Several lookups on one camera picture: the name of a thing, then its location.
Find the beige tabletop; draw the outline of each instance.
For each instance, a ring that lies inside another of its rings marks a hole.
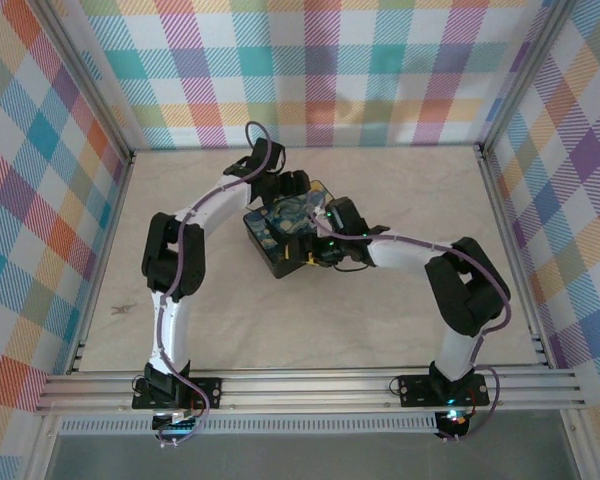
[[[192,203],[247,153],[138,155],[81,370],[143,368],[153,338],[153,307],[140,272],[149,221]],[[369,225],[430,241],[474,237],[515,290],[470,147],[289,149],[287,156],[287,169],[304,169],[335,197],[351,198]],[[420,366],[435,358],[445,325],[422,276],[306,266],[277,280],[241,217],[206,245],[207,274],[189,323],[192,368]],[[480,363],[536,361],[513,295],[514,318],[487,337]],[[112,315],[123,305],[133,306]]]

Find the plaid wall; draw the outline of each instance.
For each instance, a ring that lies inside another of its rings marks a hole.
[[[494,168],[551,347],[600,441],[600,0],[580,0]]]
[[[55,0],[139,148],[474,143],[554,0]]]
[[[60,373],[122,160],[24,0],[0,0],[0,479]]]

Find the metal extrusion bar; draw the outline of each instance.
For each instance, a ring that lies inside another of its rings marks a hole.
[[[570,370],[542,367],[498,367],[502,410],[584,407],[582,392]],[[223,379],[216,414],[333,414],[432,412],[440,408],[402,408],[389,392],[399,375],[426,374],[426,368],[343,370],[204,371],[196,377]],[[495,380],[485,374],[493,391]],[[141,414],[131,410],[131,382],[139,372],[75,373],[50,377],[38,404],[43,415]]]
[[[538,311],[538,306],[533,299],[531,284],[524,270],[524,262],[522,261],[522,256],[515,239],[516,237],[513,233],[511,224],[507,219],[504,200],[502,195],[500,195],[499,190],[496,188],[496,178],[493,174],[488,159],[484,156],[484,152],[482,152],[482,150],[477,146],[475,149],[478,167],[480,168],[480,174],[482,175],[482,180],[485,185],[487,197],[491,203],[491,208],[496,217],[496,224],[498,225],[500,238],[502,239],[502,245],[504,246],[507,259],[509,260],[509,267],[511,268],[516,290],[520,296],[520,301],[525,312],[530,333],[536,338],[539,336],[539,339],[542,343],[542,348],[536,348],[536,351],[538,352],[539,350],[542,350],[546,362],[550,366],[556,367],[557,363],[555,357],[553,356],[553,352],[551,349],[547,348],[549,337],[546,334],[542,322],[540,321],[540,313]]]
[[[580,476],[586,480],[600,480],[599,450],[594,448],[597,439],[584,418],[586,411],[565,410],[561,414]]]
[[[547,20],[541,27],[540,35],[538,35],[530,52],[527,54],[511,91],[506,96],[498,115],[493,121],[491,129],[485,137],[484,148],[486,152],[493,151],[496,143],[509,125],[576,3],[578,3],[576,0],[557,0],[554,2]]]
[[[116,150],[121,156],[131,161],[133,156],[132,149],[127,143],[124,133],[100,94],[89,69],[82,60],[80,52],[73,44],[71,37],[68,35],[55,10],[49,5],[48,0],[30,0],[28,4],[38,18],[42,28],[49,35],[56,50],[58,50],[63,63],[76,82],[78,89],[94,110],[96,118],[102,124],[109,138],[113,141]]]
[[[129,182],[131,181],[131,174],[133,173],[133,163],[127,164],[124,167],[122,176],[120,178],[120,189],[118,198],[113,207],[111,214],[111,221],[107,229],[106,237],[100,251],[94,280],[91,283],[89,297],[83,311],[82,317],[78,323],[78,334],[74,335],[71,342],[69,352],[71,355],[67,359],[65,371],[72,373],[76,371],[80,365],[80,359],[82,358],[81,350],[84,349],[84,345],[89,334],[89,327],[91,326],[91,320],[93,319],[93,313],[96,309],[96,303],[98,301],[98,295],[100,294],[100,288],[102,287],[102,281],[104,280],[104,274],[107,269],[107,263],[109,262],[109,255],[111,254],[111,248],[113,247],[113,239],[116,235],[118,228],[118,222],[120,221],[120,215],[122,214],[122,207],[124,205],[124,199],[127,196],[127,190],[129,189]]]
[[[47,470],[56,438],[58,436],[62,419],[54,415],[44,417],[36,432],[36,438],[32,442],[33,452],[29,457],[24,457],[25,462],[21,467],[22,476],[25,480],[39,480],[47,476]]]

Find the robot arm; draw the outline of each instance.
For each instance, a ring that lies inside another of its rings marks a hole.
[[[183,376],[189,373],[186,330],[193,304],[192,295],[204,279],[205,241],[222,222],[256,198],[262,198],[263,203],[268,205],[277,198],[306,193],[310,188],[308,176],[302,171],[281,175],[277,171],[270,171],[275,168],[283,150],[281,145],[274,145],[274,150],[277,150],[275,161],[262,175],[222,190],[201,205],[193,215],[188,215],[192,207],[187,207],[175,215],[158,213],[151,222],[142,272],[152,291],[156,328],[164,293],[175,279],[179,256],[181,260],[184,259],[182,277],[173,293],[165,299],[161,331],[164,352]],[[254,171],[262,161],[258,160],[261,153],[257,152],[262,147],[257,142],[252,156],[225,170],[217,186],[228,185]],[[481,331],[504,307],[493,285],[468,262],[450,253],[440,254],[391,239],[350,241],[330,236],[329,233],[361,237],[394,235],[388,227],[369,228],[353,202],[346,197],[329,202],[319,217],[328,221],[331,232],[291,235],[285,245],[285,258],[300,263],[333,266],[348,256],[372,267],[399,268],[425,274],[447,324],[442,349],[430,366],[429,383],[441,402],[453,398],[465,388],[474,374],[472,357]],[[177,252],[170,249],[169,245],[177,242],[178,230],[185,218],[184,241]],[[485,267],[506,292],[506,296],[510,297],[506,284],[475,240],[465,237],[451,247]],[[470,275],[471,279],[465,283],[462,276],[466,275]],[[151,357],[145,366],[145,381],[154,392],[160,392],[165,405],[188,408],[191,392],[170,372],[160,356],[154,337]]]
[[[223,175],[216,187],[222,187],[238,180],[238,177],[233,175]],[[211,234],[224,221],[231,217],[234,213],[243,210],[251,203],[251,185],[241,183],[211,197],[209,201],[204,203],[199,210],[193,213],[187,220],[185,227],[184,241],[184,270],[182,285],[176,289],[174,295],[166,299],[162,320],[162,341],[164,351],[171,359],[176,370],[182,371],[188,363],[187,354],[187,323],[191,306],[194,303],[193,293],[200,287],[205,273],[205,252],[204,245]],[[160,302],[164,292],[170,287],[173,282],[171,274],[175,274],[173,267],[177,257],[175,252],[166,249],[164,240],[174,239],[177,235],[180,223],[193,205],[180,210],[175,215],[167,216],[158,214],[151,222],[149,229],[149,239],[147,241],[147,252],[145,253],[145,263],[143,272],[146,271],[147,279],[152,288],[151,297],[153,299],[154,310],[154,339],[153,349],[149,363],[159,372],[169,374],[170,371],[164,364],[158,351],[158,342],[155,336],[158,312]],[[155,254],[150,252],[152,239],[156,239],[158,248],[153,248]]]
[[[473,375],[473,361],[482,331],[504,308],[496,288],[475,267],[452,253],[440,254],[437,250],[396,241],[398,235],[387,227],[369,228],[347,197],[333,200],[324,209],[318,209],[316,220],[327,229],[319,229],[317,233],[323,241],[310,241],[308,247],[298,246],[295,242],[289,249],[291,253],[306,257],[308,251],[317,247],[317,251],[311,251],[311,258],[317,259],[322,266],[329,266],[334,258],[338,261],[350,256],[372,267],[396,268],[426,275],[440,314],[447,324],[440,353],[430,366],[430,380],[441,400],[453,396]],[[339,239],[337,234],[359,238],[381,234],[386,239],[351,241]],[[463,237],[445,246],[464,253],[484,267],[507,299],[511,298],[504,280],[474,239]],[[463,276],[470,279],[465,283]]]
[[[305,172],[280,173],[273,171],[280,155],[284,156],[284,147],[272,142],[272,154],[267,168],[247,182],[234,184],[240,178],[252,174],[264,161],[267,142],[260,138],[256,142],[250,156],[244,157],[224,171],[224,175],[212,190],[220,187],[221,191],[209,197],[194,211],[198,202],[176,212],[173,215],[156,214],[151,220],[147,243],[142,261],[142,273],[147,278],[147,286],[151,289],[154,304],[154,340],[151,357],[145,367],[145,377],[158,385],[167,393],[173,391],[170,369],[165,365],[158,349],[157,328],[160,308],[163,308],[161,337],[164,353],[179,372],[188,372],[188,354],[186,348],[186,331],[191,311],[193,294],[200,288],[205,275],[205,242],[211,234],[234,213],[243,210],[257,198],[264,203],[273,202],[285,196],[306,193],[309,178]],[[176,248],[178,230],[183,227],[183,242]],[[173,284],[178,257],[183,261],[181,278],[173,293],[166,299],[164,294]]]

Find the ventilation grille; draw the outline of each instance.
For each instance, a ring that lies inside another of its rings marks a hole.
[[[436,427],[433,415],[262,415],[210,418],[210,433],[355,433],[423,431]]]
[[[412,432],[436,429],[430,413],[369,415],[214,415],[200,428],[201,434],[262,433],[321,434]],[[151,417],[67,417],[63,435],[132,435],[151,432]]]

